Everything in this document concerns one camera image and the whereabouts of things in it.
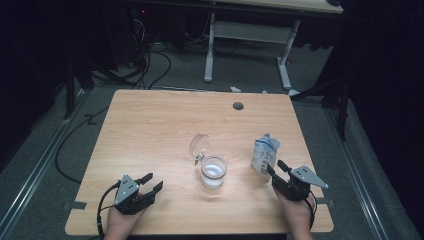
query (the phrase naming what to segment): desk leg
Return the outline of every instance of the desk leg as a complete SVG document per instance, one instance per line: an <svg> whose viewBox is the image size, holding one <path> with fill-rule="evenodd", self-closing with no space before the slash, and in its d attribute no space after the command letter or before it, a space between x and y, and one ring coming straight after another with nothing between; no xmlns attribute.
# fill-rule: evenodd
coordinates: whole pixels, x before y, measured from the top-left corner
<svg viewBox="0 0 424 240"><path fill-rule="evenodd" d="M288 38L286 47L285 47L283 53L281 54L281 57L277 58L278 68L280 70L281 81L283 82L283 87L286 90L291 89L290 79L289 79L289 75L287 74L287 69L286 69L286 61L287 61L287 58L289 56L290 49L293 45L294 38L296 37L296 33L297 33L298 28L299 28L299 24L300 24L300 20L296 20L294 22L293 27L292 27L290 34L289 34L289 38Z"/></svg>
<svg viewBox="0 0 424 240"><path fill-rule="evenodd" d="M68 119L75 108L75 87L72 59L66 65L66 114L64 119Z"/></svg>
<svg viewBox="0 0 424 240"><path fill-rule="evenodd" d="M209 30L209 50L208 50L208 56L206 57L206 67L205 67L205 82L212 81L214 38L215 38L215 13L211 13L211 24L210 24L210 30Z"/></svg>

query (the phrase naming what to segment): robotic hand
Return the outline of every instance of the robotic hand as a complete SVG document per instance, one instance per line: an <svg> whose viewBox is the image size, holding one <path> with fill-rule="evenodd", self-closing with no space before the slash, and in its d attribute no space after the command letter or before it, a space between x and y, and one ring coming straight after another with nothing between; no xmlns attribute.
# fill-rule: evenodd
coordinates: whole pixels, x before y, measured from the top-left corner
<svg viewBox="0 0 424 240"><path fill-rule="evenodd" d="M141 197L138 196L140 184L144 185L152 177L153 173L149 173L143 178L134 181L125 174L116 193L114 207L124 215L134 215L155 203L156 193L162 189L163 181L153 187L152 191Z"/></svg>
<svg viewBox="0 0 424 240"><path fill-rule="evenodd" d="M315 219L316 207L315 210L312 209L311 203L309 203L309 201L307 200L309 193L311 193L311 184L325 189L328 189L328 185L306 166L292 169L281 160L278 160L277 165L284 172L287 172L289 174L290 179L287 182L281 177L279 177L277 174L275 174L275 170L268 164L267 172L272 177L272 186L290 201L306 202L311 212L310 227L312 228Z"/></svg>

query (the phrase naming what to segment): table leg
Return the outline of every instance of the table leg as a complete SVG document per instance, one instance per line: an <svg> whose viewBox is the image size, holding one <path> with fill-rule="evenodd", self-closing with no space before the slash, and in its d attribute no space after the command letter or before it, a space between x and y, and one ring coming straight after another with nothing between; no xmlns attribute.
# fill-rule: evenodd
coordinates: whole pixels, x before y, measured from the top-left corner
<svg viewBox="0 0 424 240"><path fill-rule="evenodd" d="M215 38L215 13L211 13L211 23L210 23L210 30L209 30L209 50L208 50L208 56L206 57L206 67L205 67L205 82L212 81L214 38Z"/></svg>
<svg viewBox="0 0 424 240"><path fill-rule="evenodd" d="M294 38L296 37L296 33L297 33L298 28L299 28L299 24L300 24L300 20L296 20L294 22L293 27L291 28L287 43L286 43L286 47L285 47L283 53L281 54L281 56L277 58L278 68L280 70L281 81L283 82L283 87L286 90L291 89L291 83L290 83L289 75L287 74L287 69L286 69L286 61L287 61L287 58L289 56L290 49L293 45Z"/></svg>

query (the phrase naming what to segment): metal rail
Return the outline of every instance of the metal rail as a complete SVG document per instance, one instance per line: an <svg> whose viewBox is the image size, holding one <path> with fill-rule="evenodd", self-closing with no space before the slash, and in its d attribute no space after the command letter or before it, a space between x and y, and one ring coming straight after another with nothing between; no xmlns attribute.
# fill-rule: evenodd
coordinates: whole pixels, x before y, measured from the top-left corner
<svg viewBox="0 0 424 240"><path fill-rule="evenodd" d="M32 170L30 176L20 189L6 215L3 217L0 223L0 239L8 239L8 236L24 212L28 202L31 200L32 195L34 194L52 160L54 159L54 153L56 152L59 143L63 139L69 125L78 112L78 109L87 100L88 95L89 92L84 92L83 90L78 93L77 97L81 98L81 100L79 101L77 107L69 116L69 118L62 121L43 154L41 155L40 159L38 160L37 165Z"/></svg>
<svg viewBox="0 0 424 240"><path fill-rule="evenodd" d="M368 224L371 228L371 231L375 239L388 240L384 226L380 221L378 216L377 209L374 205L374 202L371 196L368 193L368 190L362 181L361 175L356 167L355 160L349 151L349 147L346 141L343 141L340 137L340 134L337 130L337 120L331 109L324 109L324 113L330 122L331 129L333 130L334 135L336 136L340 149L343 152L344 159L346 161L347 170L352 181L353 188L355 189L356 195L358 197L359 203L364 211L365 217L368 221Z"/></svg>

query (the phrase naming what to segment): wrist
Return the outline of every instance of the wrist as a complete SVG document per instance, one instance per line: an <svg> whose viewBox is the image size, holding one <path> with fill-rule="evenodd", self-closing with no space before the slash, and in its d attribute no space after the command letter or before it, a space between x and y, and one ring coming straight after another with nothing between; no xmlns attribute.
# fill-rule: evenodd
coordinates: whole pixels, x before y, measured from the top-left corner
<svg viewBox="0 0 424 240"><path fill-rule="evenodd" d="M312 240L313 236L308 224L296 224L290 226L290 232L295 240Z"/></svg>

